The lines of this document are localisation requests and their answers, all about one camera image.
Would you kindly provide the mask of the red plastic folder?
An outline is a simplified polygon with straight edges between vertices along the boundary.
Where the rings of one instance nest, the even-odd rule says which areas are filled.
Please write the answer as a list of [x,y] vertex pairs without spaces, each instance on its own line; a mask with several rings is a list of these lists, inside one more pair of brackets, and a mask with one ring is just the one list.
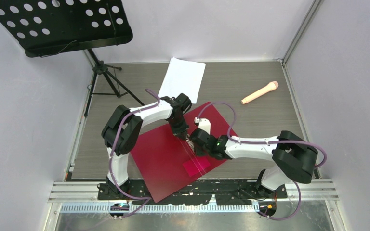
[[184,140],[173,135],[167,121],[160,120],[154,126],[141,129],[143,133],[131,151],[154,202],[161,202],[225,162],[209,155],[195,156]]

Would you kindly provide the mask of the metal folder clip mechanism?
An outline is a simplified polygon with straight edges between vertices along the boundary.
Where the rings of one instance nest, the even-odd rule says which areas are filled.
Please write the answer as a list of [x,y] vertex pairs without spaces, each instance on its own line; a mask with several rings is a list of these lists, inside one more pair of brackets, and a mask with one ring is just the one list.
[[187,145],[193,150],[194,149],[194,143],[191,141],[190,137],[187,136],[185,142],[187,143]]

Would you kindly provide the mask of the white paper sheets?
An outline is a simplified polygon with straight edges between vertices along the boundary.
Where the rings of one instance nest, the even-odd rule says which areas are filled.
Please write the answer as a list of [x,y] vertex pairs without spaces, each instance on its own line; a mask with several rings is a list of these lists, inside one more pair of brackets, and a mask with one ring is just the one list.
[[177,97],[183,93],[193,104],[197,103],[206,64],[172,57],[158,96]]

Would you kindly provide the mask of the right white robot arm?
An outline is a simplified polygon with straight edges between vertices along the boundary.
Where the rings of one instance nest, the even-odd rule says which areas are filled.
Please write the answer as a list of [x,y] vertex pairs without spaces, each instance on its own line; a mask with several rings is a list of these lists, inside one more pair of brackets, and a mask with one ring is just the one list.
[[208,155],[217,160],[253,158],[273,161],[272,168],[260,172],[254,191],[269,197],[281,185],[290,181],[309,184],[312,181],[318,151],[289,131],[270,138],[215,137],[197,128],[188,136],[198,156]]

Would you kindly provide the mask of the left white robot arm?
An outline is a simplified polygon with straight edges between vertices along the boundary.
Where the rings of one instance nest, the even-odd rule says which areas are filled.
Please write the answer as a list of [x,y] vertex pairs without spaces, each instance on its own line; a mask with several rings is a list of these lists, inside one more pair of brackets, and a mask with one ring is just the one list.
[[166,120],[174,136],[186,140],[188,124],[184,113],[192,106],[188,96],[156,98],[155,103],[137,108],[118,106],[103,128],[101,137],[109,155],[109,170],[106,184],[117,199],[128,195],[128,154],[135,147],[141,128],[151,123]]

